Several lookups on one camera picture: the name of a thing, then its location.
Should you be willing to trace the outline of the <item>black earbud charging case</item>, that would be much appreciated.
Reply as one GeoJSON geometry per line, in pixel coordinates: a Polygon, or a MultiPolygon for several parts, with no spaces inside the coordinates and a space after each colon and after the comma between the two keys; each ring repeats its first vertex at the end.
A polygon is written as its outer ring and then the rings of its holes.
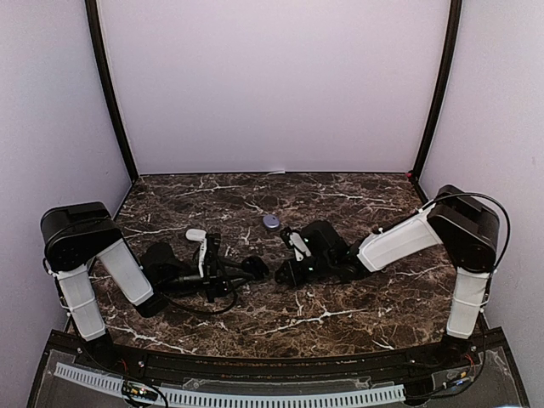
{"type": "Polygon", "coordinates": [[[255,281],[261,281],[269,276],[269,267],[259,256],[250,256],[241,262],[244,272],[250,274],[255,281]]]}

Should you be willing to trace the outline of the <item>white earbud charging case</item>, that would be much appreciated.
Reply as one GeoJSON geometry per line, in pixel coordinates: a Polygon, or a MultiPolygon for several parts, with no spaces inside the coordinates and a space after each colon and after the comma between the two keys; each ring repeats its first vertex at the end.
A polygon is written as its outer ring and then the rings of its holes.
{"type": "Polygon", "coordinates": [[[187,229],[185,232],[185,238],[188,241],[202,242],[206,239],[207,232],[203,229],[187,229]]]}

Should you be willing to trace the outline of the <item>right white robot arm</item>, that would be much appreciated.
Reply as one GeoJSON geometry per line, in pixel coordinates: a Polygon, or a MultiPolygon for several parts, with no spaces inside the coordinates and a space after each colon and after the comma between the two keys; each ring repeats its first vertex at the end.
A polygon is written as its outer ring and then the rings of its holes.
{"type": "Polygon", "coordinates": [[[473,335],[489,301],[492,277],[509,245],[499,240],[501,228],[512,233],[507,209],[497,199],[447,184],[409,216],[352,243],[327,220],[302,229],[285,227],[280,237],[292,256],[275,271],[275,281],[290,287],[330,276],[358,281],[404,258],[439,249],[456,271],[456,282],[446,340],[434,349],[433,360],[450,369],[465,357],[464,341],[473,335]]]}

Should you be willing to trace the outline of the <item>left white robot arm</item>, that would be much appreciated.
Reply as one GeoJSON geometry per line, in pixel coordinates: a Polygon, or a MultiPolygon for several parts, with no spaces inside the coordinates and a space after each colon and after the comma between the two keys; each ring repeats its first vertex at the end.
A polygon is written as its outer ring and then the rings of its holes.
{"type": "Polygon", "coordinates": [[[234,276],[218,255],[218,236],[188,229],[185,237],[198,243],[198,259],[190,266],[176,259],[164,243],[136,258],[121,229],[100,201],[55,207],[40,221],[44,265],[59,289],[59,297],[76,327],[88,342],[87,357],[102,371],[120,363],[119,350],[109,336],[90,280],[89,270],[100,263],[124,297],[144,318],[160,314],[175,301],[163,294],[174,280],[196,286],[214,301],[222,295],[238,299],[234,276]]]}

